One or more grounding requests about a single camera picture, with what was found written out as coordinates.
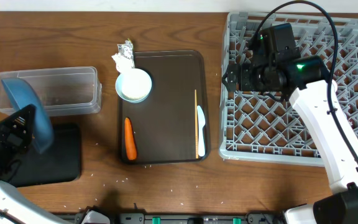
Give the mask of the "wooden chopstick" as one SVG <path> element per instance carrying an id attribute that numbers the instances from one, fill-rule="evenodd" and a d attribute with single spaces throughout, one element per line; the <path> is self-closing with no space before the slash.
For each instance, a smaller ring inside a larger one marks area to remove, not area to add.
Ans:
<path id="1" fill-rule="evenodd" d="M 199 158 L 198 155 L 198 112 L 197 112 L 197 89 L 194 90 L 194 98 L 195 98 L 195 157 Z"/>

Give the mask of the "light blue plastic spoon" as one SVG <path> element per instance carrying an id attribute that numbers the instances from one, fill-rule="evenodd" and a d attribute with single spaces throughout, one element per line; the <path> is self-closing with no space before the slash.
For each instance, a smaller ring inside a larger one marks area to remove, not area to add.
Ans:
<path id="1" fill-rule="evenodd" d="M 206 124 L 206 119 L 201 106 L 198 105 L 196 109 L 198 115 L 198 156 L 203 157 L 206 154 L 204 134 L 203 134 L 203 128 Z"/>

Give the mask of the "light blue rice bowl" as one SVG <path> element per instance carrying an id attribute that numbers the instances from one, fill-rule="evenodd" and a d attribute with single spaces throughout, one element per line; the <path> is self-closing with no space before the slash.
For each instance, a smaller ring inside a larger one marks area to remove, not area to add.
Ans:
<path id="1" fill-rule="evenodd" d="M 144 101 L 152 89 L 150 75 L 139 68 L 131 68 L 122 72 L 115 83 L 116 93 L 124 101 L 140 103 Z"/>

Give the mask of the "white paper napkin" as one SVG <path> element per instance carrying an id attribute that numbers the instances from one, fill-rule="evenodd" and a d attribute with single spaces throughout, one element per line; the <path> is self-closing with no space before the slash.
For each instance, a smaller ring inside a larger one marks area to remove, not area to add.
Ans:
<path id="1" fill-rule="evenodd" d="M 132 54 L 125 55 L 125 54 L 116 53 L 112 55 L 111 58 L 115 61 L 116 70 L 119 73 L 123 73 L 127 70 L 135 68 L 134 57 Z"/>

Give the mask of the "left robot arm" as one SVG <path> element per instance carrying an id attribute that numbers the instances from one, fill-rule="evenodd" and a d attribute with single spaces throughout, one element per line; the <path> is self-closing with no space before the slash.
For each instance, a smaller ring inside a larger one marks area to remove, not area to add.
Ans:
<path id="1" fill-rule="evenodd" d="M 27 105 L 0 121 L 0 223 L 68 223 L 27 200 L 16 187 L 1 180 L 14 156 L 29 149 L 36 107 Z"/>

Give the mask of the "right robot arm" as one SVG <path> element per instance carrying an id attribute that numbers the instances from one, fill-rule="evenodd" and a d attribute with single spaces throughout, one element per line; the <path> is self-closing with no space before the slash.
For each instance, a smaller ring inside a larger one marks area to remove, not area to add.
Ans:
<path id="1" fill-rule="evenodd" d="M 358 223 L 358 138 L 336 97 L 336 82 L 319 56 L 302 57 L 289 23 L 259 29 L 249 64 L 229 65 L 228 91 L 281 93 L 304 122 L 322 160 L 332 195 L 288 209 L 286 223 Z"/>

